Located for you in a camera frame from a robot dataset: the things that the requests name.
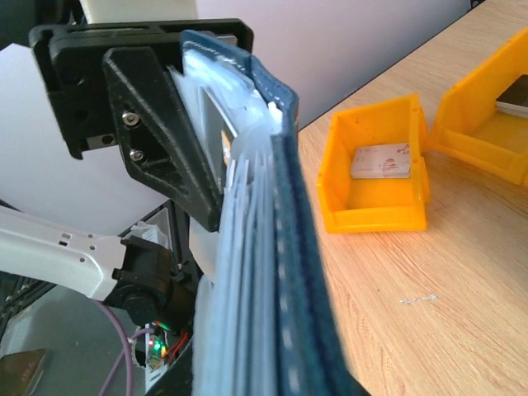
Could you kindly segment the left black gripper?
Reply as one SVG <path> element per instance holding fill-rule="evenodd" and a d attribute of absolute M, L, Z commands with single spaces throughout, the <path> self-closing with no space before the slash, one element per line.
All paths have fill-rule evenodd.
<path fill-rule="evenodd" d="M 253 30 L 237 18 L 41 25 L 30 30 L 29 44 L 70 155 L 112 146 L 115 130 L 129 175 L 216 231 L 219 188 L 181 95 L 158 62 L 182 65 L 184 30 L 253 47 Z"/>

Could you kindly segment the blue leather card holder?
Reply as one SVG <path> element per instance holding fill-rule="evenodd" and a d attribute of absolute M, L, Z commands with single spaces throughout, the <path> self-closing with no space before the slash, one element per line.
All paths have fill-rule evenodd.
<path fill-rule="evenodd" d="M 363 395 L 347 368 L 298 155 L 297 94 L 253 54 L 181 36 L 173 79 L 225 166 L 214 267 L 200 280 L 194 395 Z"/>

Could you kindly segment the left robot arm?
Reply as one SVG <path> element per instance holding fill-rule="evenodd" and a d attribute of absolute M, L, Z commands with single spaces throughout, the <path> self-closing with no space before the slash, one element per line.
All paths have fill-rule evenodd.
<path fill-rule="evenodd" d="M 47 25 L 29 34 L 47 97 L 73 158 L 109 136 L 137 182 L 205 230 L 219 229 L 226 166 L 217 84 L 231 98 L 226 50 L 249 55 L 238 19 Z M 1 269 L 61 285 L 170 331 L 193 318 L 196 294 L 176 280 L 177 258 L 138 237 L 70 231 L 1 209 Z"/>

